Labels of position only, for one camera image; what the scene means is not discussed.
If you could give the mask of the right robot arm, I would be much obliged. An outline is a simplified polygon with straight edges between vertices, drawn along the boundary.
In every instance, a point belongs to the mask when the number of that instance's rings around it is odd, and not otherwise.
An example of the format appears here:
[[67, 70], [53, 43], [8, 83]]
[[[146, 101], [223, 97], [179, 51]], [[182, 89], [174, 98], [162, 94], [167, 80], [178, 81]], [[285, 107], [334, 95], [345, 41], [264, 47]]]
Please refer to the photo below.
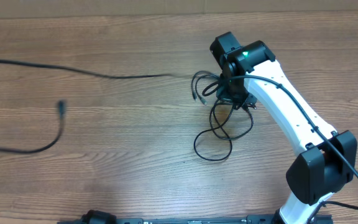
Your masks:
[[332, 223], [320, 208], [354, 177], [357, 140], [339, 133], [303, 99], [273, 52], [260, 40], [242, 46], [231, 32], [215, 38], [210, 51], [222, 72], [218, 103], [249, 110], [261, 102], [288, 138], [295, 161], [287, 170], [291, 194], [273, 215], [249, 215], [248, 223]]

